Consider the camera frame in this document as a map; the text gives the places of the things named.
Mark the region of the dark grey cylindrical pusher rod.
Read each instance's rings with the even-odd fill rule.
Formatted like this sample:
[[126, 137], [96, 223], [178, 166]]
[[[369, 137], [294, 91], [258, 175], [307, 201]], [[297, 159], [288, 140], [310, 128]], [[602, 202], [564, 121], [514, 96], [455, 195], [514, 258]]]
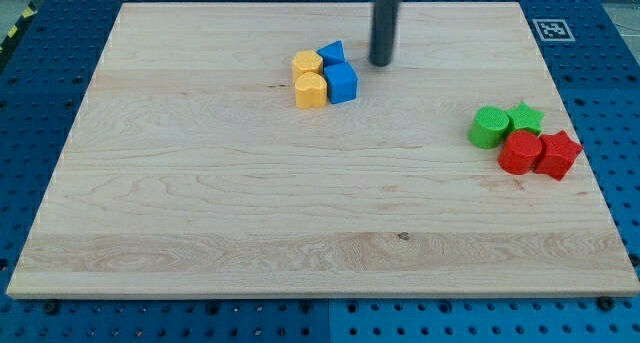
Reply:
[[369, 61], [388, 66], [393, 57], [397, 18], [401, 0], [373, 0]]

